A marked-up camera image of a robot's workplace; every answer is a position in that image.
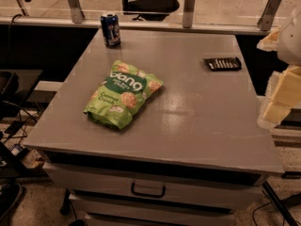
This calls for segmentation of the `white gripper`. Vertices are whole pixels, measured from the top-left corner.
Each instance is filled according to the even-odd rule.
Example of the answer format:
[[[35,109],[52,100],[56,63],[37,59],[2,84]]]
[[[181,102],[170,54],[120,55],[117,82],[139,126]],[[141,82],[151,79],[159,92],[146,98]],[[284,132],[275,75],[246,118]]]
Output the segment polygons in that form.
[[[301,102],[301,6],[279,30],[277,57],[291,65],[270,76],[261,104],[261,124],[280,124]]]

